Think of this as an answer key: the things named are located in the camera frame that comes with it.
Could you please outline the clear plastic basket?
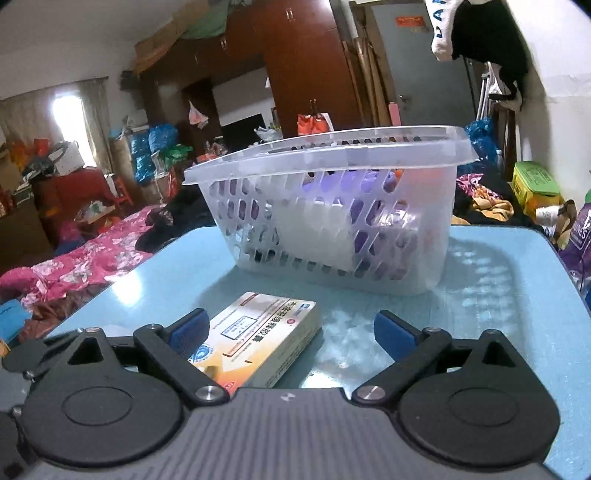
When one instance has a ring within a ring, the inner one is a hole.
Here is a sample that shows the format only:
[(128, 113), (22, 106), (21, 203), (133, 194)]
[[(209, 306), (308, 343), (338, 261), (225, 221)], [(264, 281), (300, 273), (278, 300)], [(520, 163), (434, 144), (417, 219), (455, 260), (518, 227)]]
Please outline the clear plastic basket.
[(457, 170), (475, 159), (461, 127), (380, 127), (252, 146), (184, 182), (243, 270), (417, 295), (441, 280)]

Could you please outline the brown wooden wardrobe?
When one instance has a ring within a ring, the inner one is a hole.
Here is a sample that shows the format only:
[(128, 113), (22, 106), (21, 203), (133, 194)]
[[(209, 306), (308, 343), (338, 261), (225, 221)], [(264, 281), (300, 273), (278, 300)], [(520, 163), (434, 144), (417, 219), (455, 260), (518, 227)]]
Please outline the brown wooden wardrobe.
[(329, 114), (335, 129), (363, 126), (351, 71), (351, 36), (339, 1), (243, 1), (223, 33), (185, 39), (191, 20), (211, 13), (211, 1), (190, 1), (135, 46), (134, 72), (150, 124), (171, 124), (182, 143), (204, 152), (221, 135), (222, 106), (214, 87), (262, 72), (283, 135), (297, 135), (297, 117)]

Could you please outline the curtained bright window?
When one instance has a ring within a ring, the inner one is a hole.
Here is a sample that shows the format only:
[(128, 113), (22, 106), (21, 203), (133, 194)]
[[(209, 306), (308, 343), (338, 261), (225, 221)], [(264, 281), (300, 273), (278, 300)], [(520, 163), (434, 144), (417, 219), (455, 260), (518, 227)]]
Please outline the curtained bright window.
[(111, 172), (110, 117), (105, 77), (42, 88), (1, 101), (1, 132), (8, 143), (31, 147), (36, 139), (54, 146), (77, 144), (82, 160)]

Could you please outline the orange white plastic bag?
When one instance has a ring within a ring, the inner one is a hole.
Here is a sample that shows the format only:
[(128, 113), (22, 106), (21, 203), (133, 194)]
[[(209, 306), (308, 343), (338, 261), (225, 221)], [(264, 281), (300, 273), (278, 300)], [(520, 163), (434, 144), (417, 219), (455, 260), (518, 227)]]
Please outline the orange white plastic bag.
[(328, 113), (298, 114), (297, 135), (308, 136), (334, 131), (331, 117)]

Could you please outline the grey metal door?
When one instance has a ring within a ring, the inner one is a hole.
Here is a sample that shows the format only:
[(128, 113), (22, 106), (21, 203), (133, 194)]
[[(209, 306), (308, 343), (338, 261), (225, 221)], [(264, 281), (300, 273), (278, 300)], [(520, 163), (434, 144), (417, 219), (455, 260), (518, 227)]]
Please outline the grey metal door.
[(440, 62), (422, 1), (370, 6), (394, 83), (404, 125), (464, 127), (475, 117), (471, 80), (463, 61)]

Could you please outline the white black hanging jacket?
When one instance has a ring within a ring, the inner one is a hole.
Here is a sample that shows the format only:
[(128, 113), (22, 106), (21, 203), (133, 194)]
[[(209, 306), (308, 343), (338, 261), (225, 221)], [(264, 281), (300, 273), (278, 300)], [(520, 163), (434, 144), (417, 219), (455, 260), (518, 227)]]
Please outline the white black hanging jacket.
[(522, 107), (528, 59), (517, 25), (502, 1), (432, 0), (425, 6), (433, 28), (431, 49), (447, 62), (464, 57), (491, 68), (489, 98)]

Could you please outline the yellow green lidded box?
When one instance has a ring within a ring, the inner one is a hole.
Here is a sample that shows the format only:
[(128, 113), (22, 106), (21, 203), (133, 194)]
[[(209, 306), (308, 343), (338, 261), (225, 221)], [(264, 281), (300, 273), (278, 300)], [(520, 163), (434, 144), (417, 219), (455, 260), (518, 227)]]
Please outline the yellow green lidded box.
[(564, 202), (558, 183), (542, 165), (533, 161), (515, 164), (512, 189), (523, 212), (532, 219), (536, 218), (539, 208)]

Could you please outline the purple tissue pack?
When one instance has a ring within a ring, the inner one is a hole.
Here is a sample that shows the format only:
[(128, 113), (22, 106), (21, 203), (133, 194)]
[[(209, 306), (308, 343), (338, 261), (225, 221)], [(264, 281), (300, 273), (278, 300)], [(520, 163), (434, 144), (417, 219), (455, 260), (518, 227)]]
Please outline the purple tissue pack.
[(419, 243), (418, 217), (393, 194), (399, 171), (345, 171), (304, 177), (297, 195), (273, 206), (273, 242), (310, 267), (377, 279), (405, 278)]

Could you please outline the blue plastic bag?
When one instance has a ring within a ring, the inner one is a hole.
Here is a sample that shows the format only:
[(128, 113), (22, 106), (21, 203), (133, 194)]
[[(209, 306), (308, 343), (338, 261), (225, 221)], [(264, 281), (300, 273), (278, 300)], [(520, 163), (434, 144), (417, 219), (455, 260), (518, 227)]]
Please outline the blue plastic bag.
[(473, 149), (480, 161), (487, 165), (498, 164), (497, 133), (491, 117), (477, 119), (465, 127)]

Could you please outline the white orange medicine box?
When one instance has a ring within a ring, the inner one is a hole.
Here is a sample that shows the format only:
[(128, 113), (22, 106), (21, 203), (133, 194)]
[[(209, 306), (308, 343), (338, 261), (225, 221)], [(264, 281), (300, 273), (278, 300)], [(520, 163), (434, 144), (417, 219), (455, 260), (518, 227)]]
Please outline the white orange medicine box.
[(231, 395), (271, 388), (321, 328), (314, 301), (246, 292), (211, 319), (188, 362)]

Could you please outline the pink floral bedding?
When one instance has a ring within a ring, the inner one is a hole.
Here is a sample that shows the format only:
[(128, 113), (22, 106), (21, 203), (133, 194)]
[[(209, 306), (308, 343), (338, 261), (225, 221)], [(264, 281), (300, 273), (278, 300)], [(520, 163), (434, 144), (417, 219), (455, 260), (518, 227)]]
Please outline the pink floral bedding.
[(106, 232), (64, 255), (1, 276), (1, 296), (17, 298), (26, 309), (63, 298), (89, 285), (113, 282), (151, 257), (135, 248), (152, 206), (124, 218)]

